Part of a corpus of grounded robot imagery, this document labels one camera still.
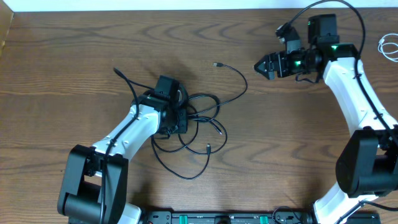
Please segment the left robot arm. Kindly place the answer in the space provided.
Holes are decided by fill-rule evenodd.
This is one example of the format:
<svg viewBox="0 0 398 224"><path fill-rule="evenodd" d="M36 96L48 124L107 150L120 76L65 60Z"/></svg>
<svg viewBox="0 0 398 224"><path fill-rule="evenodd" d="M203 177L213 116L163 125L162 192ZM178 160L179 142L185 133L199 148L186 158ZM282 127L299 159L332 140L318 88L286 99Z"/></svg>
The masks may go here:
<svg viewBox="0 0 398 224"><path fill-rule="evenodd" d="M177 80L160 76L155 88L135 96L127 116L90 147L69 153L57 203L70 223L139 223L142 210L127 202L131 159L154 134L187 132L188 94Z"/></svg>

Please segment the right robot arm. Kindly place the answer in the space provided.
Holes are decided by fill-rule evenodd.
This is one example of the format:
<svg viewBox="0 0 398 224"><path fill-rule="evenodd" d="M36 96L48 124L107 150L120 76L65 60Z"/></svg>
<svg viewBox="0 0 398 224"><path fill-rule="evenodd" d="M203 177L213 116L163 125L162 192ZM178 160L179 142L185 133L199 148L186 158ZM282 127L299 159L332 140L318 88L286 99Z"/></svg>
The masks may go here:
<svg viewBox="0 0 398 224"><path fill-rule="evenodd" d="M375 94L356 47L340 42L335 15L308 20L308 49L291 23L275 33L285 50L263 56L255 71L269 80L315 72L332 90L350 133L336 162L336 183L302 222L370 222L370 217L355 219L353 214L397 190L397 121Z"/></svg>

